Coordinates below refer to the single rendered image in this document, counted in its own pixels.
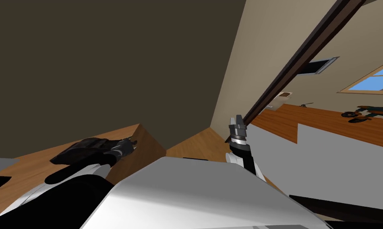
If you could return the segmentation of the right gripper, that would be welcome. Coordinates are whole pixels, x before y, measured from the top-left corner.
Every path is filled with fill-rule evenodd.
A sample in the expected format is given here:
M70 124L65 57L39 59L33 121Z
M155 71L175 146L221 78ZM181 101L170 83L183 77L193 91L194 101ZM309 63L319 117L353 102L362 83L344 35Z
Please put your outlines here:
M230 137L237 140L246 140L247 126L244 125L242 115L237 115L236 118L230 118Z

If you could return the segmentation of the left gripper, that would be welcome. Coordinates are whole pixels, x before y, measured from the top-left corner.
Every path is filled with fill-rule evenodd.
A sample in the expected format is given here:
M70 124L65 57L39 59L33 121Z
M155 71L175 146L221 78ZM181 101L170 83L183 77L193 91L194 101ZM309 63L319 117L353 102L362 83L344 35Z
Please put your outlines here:
M133 153L135 149L137 148L136 145L137 145L137 140L131 141L131 137L124 138L110 150L110 154L114 155L117 159L121 159Z

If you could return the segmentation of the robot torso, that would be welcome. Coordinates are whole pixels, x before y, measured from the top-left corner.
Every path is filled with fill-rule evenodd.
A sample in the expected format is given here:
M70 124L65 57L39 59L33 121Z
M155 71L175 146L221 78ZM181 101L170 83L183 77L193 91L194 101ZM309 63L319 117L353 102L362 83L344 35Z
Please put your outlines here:
M330 229L233 163L162 157L117 183L80 229Z

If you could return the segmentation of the dark brown door leaf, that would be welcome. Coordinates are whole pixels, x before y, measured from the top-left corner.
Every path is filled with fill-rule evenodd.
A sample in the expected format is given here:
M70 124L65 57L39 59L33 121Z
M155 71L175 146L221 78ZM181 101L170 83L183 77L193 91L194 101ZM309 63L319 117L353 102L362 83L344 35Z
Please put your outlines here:
M367 0L336 0L276 78L266 88L248 113L242 117L248 126L348 23Z

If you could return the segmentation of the green and orange toy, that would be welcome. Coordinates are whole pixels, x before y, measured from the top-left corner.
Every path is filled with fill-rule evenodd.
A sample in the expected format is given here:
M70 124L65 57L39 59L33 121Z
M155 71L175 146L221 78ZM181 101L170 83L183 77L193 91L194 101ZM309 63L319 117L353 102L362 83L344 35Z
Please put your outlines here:
M341 113L341 117L351 118L350 123L372 120L373 117L383 116L383 107L359 106L355 111Z

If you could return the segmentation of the dark picture with grey frame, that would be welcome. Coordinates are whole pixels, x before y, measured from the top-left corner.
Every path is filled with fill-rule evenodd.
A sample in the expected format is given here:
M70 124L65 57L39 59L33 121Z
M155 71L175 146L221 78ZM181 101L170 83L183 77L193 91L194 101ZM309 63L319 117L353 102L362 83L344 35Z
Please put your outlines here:
M339 59L339 56L328 58L324 60L312 61L305 65L305 67L298 72L298 75L314 75L320 74L327 67L329 67L334 61Z

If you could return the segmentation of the window with wooden frame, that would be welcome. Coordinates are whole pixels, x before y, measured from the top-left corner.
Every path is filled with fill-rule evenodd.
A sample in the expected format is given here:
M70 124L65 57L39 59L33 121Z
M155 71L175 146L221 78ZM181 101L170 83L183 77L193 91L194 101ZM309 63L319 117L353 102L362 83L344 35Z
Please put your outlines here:
M339 93L383 95L383 65L342 89Z

